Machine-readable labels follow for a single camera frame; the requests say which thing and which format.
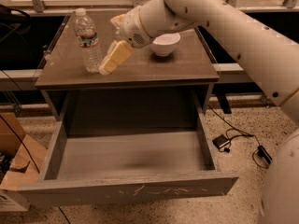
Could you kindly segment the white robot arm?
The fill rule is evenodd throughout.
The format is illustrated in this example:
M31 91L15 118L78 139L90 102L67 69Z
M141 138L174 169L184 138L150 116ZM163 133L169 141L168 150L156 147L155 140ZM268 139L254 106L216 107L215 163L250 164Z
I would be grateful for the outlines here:
M103 75L134 49L162 34L203 26L237 60L272 102L299 124L299 44L222 0L151 0L114 17L114 41L99 66ZM299 224L299 131L285 140L267 171L258 224Z

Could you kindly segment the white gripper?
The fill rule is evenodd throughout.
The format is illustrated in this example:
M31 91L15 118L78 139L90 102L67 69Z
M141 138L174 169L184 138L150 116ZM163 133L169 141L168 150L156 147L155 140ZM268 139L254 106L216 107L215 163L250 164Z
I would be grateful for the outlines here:
M153 41L153 38L143 28L139 16L140 10L141 6L138 6L110 20L115 27L120 27L120 37L123 40L114 40L111 43L107 55L99 66L100 74L111 74L119 65L130 58L133 48L146 47Z

